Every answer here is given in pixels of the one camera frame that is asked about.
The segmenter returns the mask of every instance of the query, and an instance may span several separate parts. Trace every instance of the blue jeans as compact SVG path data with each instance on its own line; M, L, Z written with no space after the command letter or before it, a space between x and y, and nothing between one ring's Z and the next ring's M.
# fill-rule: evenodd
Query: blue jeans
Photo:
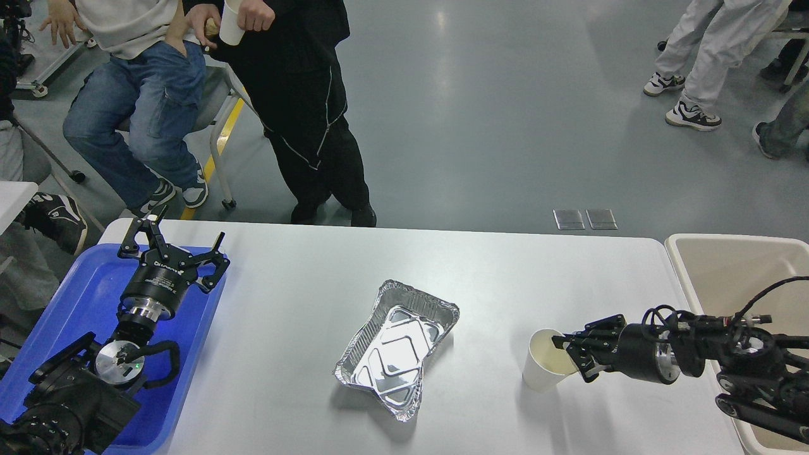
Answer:
M157 172L186 189L197 161L183 137L197 120L205 59L184 41L188 57L159 41L137 57L110 57L87 76L62 127L67 142L112 186L127 207L158 188ZM129 118L129 144L116 128Z

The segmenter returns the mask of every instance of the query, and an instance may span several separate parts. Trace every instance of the beige bin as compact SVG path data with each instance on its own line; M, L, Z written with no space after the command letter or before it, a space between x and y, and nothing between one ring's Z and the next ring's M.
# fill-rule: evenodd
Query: beige bin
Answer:
M809 275L809 245L800 240L676 234L666 239L666 250L696 314L732 316L767 286L791 276ZM787 283L771 291L750 313L772 315L773 323L761 326L770 333L809 336L809 281ZM718 372L718 364L711 363ZM733 423L750 454L809 453L809 445L737 419Z

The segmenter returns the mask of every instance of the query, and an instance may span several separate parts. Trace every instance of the black sneaker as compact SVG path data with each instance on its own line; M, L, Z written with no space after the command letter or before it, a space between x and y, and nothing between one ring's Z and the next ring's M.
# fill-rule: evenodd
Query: black sneaker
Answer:
M792 70L792 65L789 66L784 65L784 63L781 60L776 58L775 60L770 62L770 64L767 65L766 68L759 71L759 76L764 80L777 83L784 83L784 81L786 80L786 76L790 73L790 70ZM798 83L801 83L804 79L807 78L808 74L809 68L807 68L805 65L801 65L798 68L798 71L795 73L795 78L792 81L792 84L796 85Z
M688 108L684 102L677 101L677 105L666 113L666 123L687 126L697 131L713 131L722 124L722 119L702 112L699 106Z
M202 173L202 166L197 161L197 182L188 188L183 188L183 201L189 209L196 209L205 203L208 198L208 183L205 182L205 174Z
M351 225L356 228L376 228L376 213L371 204L351 211Z
M169 183L169 181L166 179L160 179L157 189L146 200L146 202L140 206L129 207L129 211L132 212L132 215L135 215L138 218L145 218L156 207L162 206L166 202L171 201L171 199L174 198L174 194L174 185Z
M87 223L78 212L76 201L62 194L36 193L25 206L23 225L33 228L66 253L77 255L84 247Z
M778 159L778 156L770 155L764 150L764 146L761 145L761 128L764 128L764 125L767 125L767 122L760 121L753 127L753 141L756 142L756 145L759 147L759 151L762 155L766 156L770 159Z
M315 223L315 216L317 216L317 207L320 204L303 204L298 203L294 209L292 209L292 215L290 215L290 224L314 224Z

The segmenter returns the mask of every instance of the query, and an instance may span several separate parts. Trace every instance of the white pants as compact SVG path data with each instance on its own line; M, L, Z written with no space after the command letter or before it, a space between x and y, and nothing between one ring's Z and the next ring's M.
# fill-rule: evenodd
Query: white pants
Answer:
M23 179L23 138L10 121L0 121L0 181Z
M19 128L0 121L0 180L22 179L23 142ZM24 310L43 308L59 287L35 235L20 223L12 223L0 235L0 313L4 313L9 300Z
M654 62L663 77L679 73L697 43L697 60L680 100L710 112L728 68L737 66L752 43L777 22L783 0L693 0Z

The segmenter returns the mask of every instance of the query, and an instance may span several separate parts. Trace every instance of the paper cup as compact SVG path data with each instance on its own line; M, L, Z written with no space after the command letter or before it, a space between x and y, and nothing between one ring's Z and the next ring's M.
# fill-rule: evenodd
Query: paper cup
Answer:
M578 371L566 351L557 349L551 337L561 335L553 329L536 332L528 343L523 381L531 389L544 392Z
M222 26L219 27L219 38L226 45L235 46L244 36L244 30L239 28L236 20L239 17L239 5L242 0L225 0L225 7L222 10Z

